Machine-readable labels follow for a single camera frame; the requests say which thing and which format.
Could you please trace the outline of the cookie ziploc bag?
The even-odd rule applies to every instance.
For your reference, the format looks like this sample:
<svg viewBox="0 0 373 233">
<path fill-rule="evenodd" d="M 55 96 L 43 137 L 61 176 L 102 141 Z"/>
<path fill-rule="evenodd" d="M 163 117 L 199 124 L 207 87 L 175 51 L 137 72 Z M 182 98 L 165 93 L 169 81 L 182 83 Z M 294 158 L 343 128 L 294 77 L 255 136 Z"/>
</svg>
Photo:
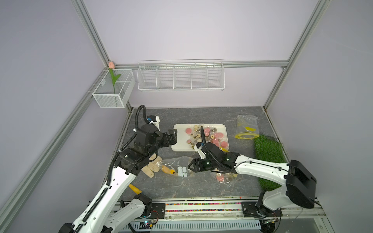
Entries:
<svg viewBox="0 0 373 233">
<path fill-rule="evenodd" d="M 168 175 L 187 178 L 193 177 L 195 172 L 188 168 L 188 165 L 192 162 L 193 158 L 182 156 L 178 158 L 165 159 L 158 162 L 160 169 Z"/>
<path fill-rule="evenodd" d="M 237 174 L 234 173 L 215 173 L 213 177 L 222 184 L 232 185 L 237 178 Z"/>
<path fill-rule="evenodd" d="M 235 138 L 252 140 L 259 137 L 258 118 L 252 115 L 238 115 Z"/>
</svg>

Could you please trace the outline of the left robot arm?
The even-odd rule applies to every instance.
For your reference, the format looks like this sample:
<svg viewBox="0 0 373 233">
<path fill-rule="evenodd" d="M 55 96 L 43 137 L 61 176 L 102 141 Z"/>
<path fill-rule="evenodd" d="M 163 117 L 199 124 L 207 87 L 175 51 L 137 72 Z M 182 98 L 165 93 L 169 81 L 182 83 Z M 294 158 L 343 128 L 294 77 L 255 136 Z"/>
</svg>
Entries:
<svg viewBox="0 0 373 233">
<path fill-rule="evenodd" d="M 72 223 L 65 223 L 61 233 L 117 233 L 138 217 L 151 214 L 152 199 L 137 194 L 132 201 L 116 213 L 112 210 L 124 190 L 142 169 L 159 157 L 159 150 L 177 143 L 177 131 L 159 130 L 158 116 L 146 115 L 141 105 L 135 114 L 135 132 L 112 159 L 106 182 Z"/>
</svg>

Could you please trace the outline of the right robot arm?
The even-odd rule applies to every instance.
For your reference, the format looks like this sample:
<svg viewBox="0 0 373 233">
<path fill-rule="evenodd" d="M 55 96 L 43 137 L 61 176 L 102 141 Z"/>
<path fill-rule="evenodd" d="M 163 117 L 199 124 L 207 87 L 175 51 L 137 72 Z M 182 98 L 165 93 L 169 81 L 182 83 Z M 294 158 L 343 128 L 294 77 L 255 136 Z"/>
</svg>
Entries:
<svg viewBox="0 0 373 233">
<path fill-rule="evenodd" d="M 297 161 L 275 163 L 253 159 L 236 152 L 225 152 L 202 136 L 201 142 L 194 146 L 199 154 L 188 169 L 197 173 L 211 171 L 251 175 L 272 181 L 280 187 L 262 192 L 256 203 L 243 205 L 245 216 L 264 219 L 276 215 L 282 207 L 295 204 L 301 208 L 315 206 L 316 178 Z"/>
</svg>

